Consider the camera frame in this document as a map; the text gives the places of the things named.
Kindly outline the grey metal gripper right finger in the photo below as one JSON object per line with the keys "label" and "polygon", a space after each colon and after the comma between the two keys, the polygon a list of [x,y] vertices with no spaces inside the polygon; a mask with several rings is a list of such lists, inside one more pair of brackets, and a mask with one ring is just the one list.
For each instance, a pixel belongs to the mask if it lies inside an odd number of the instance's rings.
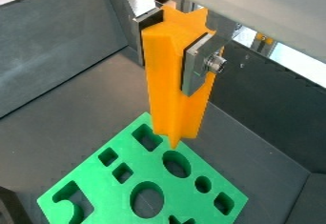
{"label": "grey metal gripper right finger", "polygon": [[220,58],[222,47],[232,41],[237,23],[213,10],[208,12],[205,26],[216,33],[206,32],[185,49],[181,90],[192,96],[205,84],[205,76],[212,71],[222,71],[226,59]]}

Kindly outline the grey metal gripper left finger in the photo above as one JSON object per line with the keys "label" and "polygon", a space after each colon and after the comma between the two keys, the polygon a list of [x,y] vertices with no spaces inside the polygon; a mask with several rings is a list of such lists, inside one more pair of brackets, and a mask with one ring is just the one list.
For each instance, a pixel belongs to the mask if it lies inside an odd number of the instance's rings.
{"label": "grey metal gripper left finger", "polygon": [[146,65],[142,30],[163,20],[162,10],[154,0],[126,0],[131,32],[135,35],[139,64]]}

